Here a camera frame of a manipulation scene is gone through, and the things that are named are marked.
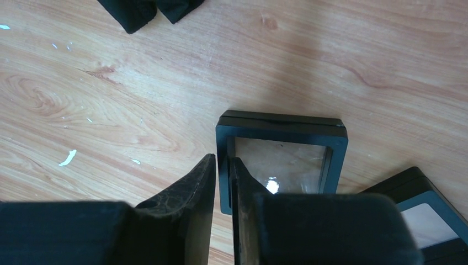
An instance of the wooden surface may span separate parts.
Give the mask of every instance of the wooden surface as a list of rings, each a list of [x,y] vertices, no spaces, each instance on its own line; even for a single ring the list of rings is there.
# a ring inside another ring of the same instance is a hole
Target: wooden surface
[[[4,0],[0,20],[0,200],[134,205],[238,109],[341,118],[340,193],[416,165],[468,217],[465,0],[206,0],[133,35],[94,0]],[[211,246],[232,264],[218,197]]]

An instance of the black object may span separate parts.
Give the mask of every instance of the black object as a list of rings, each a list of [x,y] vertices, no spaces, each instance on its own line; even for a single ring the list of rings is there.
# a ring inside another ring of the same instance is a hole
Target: black object
[[[157,8],[172,24],[200,6],[204,0],[98,0],[129,34],[150,22]]]
[[[1,264],[207,264],[214,155],[132,208],[123,202],[0,203]]]
[[[418,167],[411,167],[363,193],[385,194],[400,211],[427,203],[460,238],[422,249],[425,264],[456,264],[461,261],[468,264],[468,222]]]
[[[232,214],[229,160],[236,157],[235,137],[325,146],[318,192],[336,192],[348,146],[341,120],[228,110],[216,126],[222,213]]]
[[[240,158],[230,170],[235,264],[422,264],[385,196],[272,195]]]

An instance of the torn paper piece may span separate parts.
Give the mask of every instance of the torn paper piece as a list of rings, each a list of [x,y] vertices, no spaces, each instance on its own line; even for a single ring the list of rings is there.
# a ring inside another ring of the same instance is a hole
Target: torn paper piece
[[[63,167],[63,166],[66,166],[66,165],[70,164],[70,162],[72,162],[72,159],[75,157],[75,155],[76,155],[76,149],[70,151],[70,153],[68,154],[67,159],[65,159],[65,161],[63,161],[62,163],[60,163],[58,165]]]

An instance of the light brown wood grain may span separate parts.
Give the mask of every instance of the light brown wood grain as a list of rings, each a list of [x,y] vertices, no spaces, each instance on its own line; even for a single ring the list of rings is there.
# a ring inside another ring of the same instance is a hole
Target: light brown wood grain
[[[464,0],[206,0],[133,35],[95,0],[5,0],[0,18],[0,200],[134,205],[238,109],[341,118],[340,193],[415,165],[468,217]],[[232,260],[216,197],[210,264]]]

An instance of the square black frame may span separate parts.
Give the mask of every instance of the square black frame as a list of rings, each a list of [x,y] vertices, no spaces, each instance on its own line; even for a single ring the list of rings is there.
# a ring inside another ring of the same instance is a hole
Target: square black frame
[[[400,211],[427,203],[459,238],[423,248],[425,264],[468,264],[468,221],[418,167],[411,167],[362,193],[385,194]]]
[[[232,214],[229,159],[236,157],[235,137],[324,146],[319,193],[336,193],[348,146],[339,119],[227,110],[216,126],[221,212]]]

